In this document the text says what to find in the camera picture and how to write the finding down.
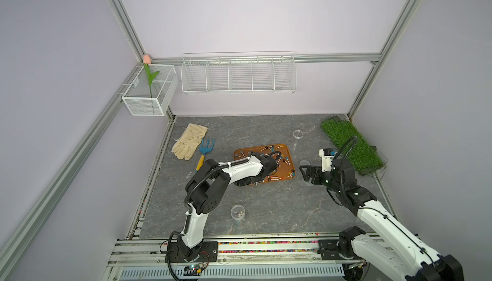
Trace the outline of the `clear plastic jar lid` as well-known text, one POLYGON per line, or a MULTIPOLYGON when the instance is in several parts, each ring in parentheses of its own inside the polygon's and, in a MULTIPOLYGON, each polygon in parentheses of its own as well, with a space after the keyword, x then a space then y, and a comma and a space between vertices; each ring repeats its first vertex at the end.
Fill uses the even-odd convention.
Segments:
POLYGON ((305 166, 310 166, 310 162, 307 161, 307 160, 302 160, 300 163, 299 163, 299 168, 302 168, 302 167, 305 167, 305 166))

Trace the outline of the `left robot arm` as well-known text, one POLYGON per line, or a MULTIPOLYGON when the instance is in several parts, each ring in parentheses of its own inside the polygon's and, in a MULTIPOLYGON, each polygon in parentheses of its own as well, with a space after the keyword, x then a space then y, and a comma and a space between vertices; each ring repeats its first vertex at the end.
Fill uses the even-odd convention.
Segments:
POLYGON ((181 232, 174 231, 176 242, 169 239, 167 259, 172 262, 191 262, 209 250, 204 245, 204 228, 208 215, 220 204, 227 188, 232 184, 241 186, 261 183, 278 168, 282 154, 273 151, 267 154, 253 152, 247 157, 227 163, 213 159, 205 160, 185 187, 183 204, 186 219, 181 232))

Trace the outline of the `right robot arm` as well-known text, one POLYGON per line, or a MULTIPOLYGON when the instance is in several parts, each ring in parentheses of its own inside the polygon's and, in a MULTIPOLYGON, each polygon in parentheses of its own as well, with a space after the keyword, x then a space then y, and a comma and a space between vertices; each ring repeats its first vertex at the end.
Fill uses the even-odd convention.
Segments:
POLYGON ((349 138, 334 154, 321 149, 321 166, 300 166, 302 177, 313 185, 325 186, 334 203, 348 209, 371 227, 388 245, 375 242, 359 227, 339 233, 336 246, 321 254, 338 254, 344 259, 360 257, 391 280, 464 280, 463 267, 452 255, 442 255, 411 233, 367 188, 360 186, 348 156, 358 138, 349 138))

